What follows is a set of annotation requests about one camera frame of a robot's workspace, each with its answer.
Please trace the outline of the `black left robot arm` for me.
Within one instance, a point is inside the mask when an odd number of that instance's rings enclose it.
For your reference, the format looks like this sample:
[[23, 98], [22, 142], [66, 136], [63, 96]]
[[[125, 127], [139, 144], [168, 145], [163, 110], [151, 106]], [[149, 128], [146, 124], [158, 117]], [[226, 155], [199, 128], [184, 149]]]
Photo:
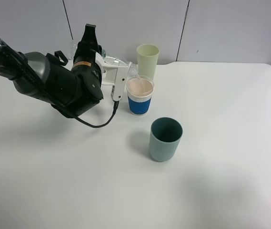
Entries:
[[12, 81], [19, 93], [51, 104], [67, 118], [78, 117], [103, 99], [95, 28], [86, 24], [70, 70], [62, 51], [21, 53], [0, 38], [0, 76]]

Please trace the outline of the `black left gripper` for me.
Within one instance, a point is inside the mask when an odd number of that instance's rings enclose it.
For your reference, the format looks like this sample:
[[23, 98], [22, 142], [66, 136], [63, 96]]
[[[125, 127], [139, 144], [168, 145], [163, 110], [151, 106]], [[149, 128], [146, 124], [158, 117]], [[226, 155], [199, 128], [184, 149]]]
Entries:
[[96, 54], [101, 54], [101, 46], [98, 45], [96, 25], [86, 24], [83, 37], [78, 43], [71, 72], [91, 72], [101, 83], [102, 70], [96, 63]]

